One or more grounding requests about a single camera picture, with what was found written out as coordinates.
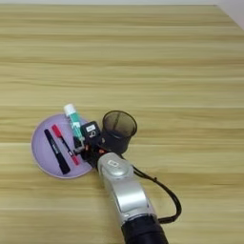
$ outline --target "wooden table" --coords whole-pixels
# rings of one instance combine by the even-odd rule
[[[171,244],[242,244],[244,31],[217,7],[0,7],[0,243],[122,244],[96,172],[58,180],[31,134],[72,102],[138,122],[127,158],[180,197]],[[159,216],[171,200],[143,181]]]

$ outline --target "purple plate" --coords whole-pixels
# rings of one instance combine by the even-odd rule
[[[86,124],[87,121],[81,119],[81,124]],[[57,138],[54,132],[51,129],[51,126],[56,124],[59,128],[60,132],[62,133],[64,139],[68,143],[71,150],[74,149],[73,139],[72,139],[72,130],[69,120],[67,119],[65,114],[57,114],[51,116],[44,120],[34,131],[31,141],[31,149],[35,161],[37,162],[38,166],[45,172],[52,176],[58,178],[75,178],[81,176],[85,173],[88,173],[92,166],[83,161],[80,155],[77,155],[76,158],[79,161],[79,165],[75,165],[71,160],[70,155],[68,154],[68,150],[63,145],[61,140]],[[49,129],[53,139],[55,140],[58,148],[60,149],[61,153],[65,157],[67,163],[69,164],[71,171],[66,174],[62,174],[57,159],[51,149],[49,141],[44,134],[44,129]]]

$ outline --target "black pen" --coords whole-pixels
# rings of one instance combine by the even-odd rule
[[[57,144],[55,143],[50,131],[48,129],[45,129],[44,133],[45,133],[45,135],[50,143],[51,149],[58,161],[61,172],[63,174],[68,173],[71,169],[70,169],[68,163],[66,162],[63,154],[60,152]]]

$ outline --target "wire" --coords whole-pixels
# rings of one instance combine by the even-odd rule
[[[174,222],[182,213],[182,207],[181,207],[178,197],[167,186],[165,186],[163,183],[158,181],[156,177],[151,177],[148,174],[141,172],[135,166],[133,166],[133,170],[134,170],[134,174],[136,174],[137,176],[139,176],[141,178],[151,180],[152,182],[157,184],[159,187],[161,187],[171,197],[171,199],[176,207],[176,214],[172,215],[172,216],[168,216],[168,217],[160,217],[160,218],[158,218],[158,221],[160,224],[170,224],[170,223]]]

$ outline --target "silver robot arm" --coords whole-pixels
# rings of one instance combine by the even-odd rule
[[[97,169],[113,202],[126,244],[169,244],[153,205],[133,166],[113,152],[102,155]]]
[[[98,160],[98,171],[114,201],[121,226],[141,215],[156,216],[152,203],[134,177],[129,161],[109,152]]]

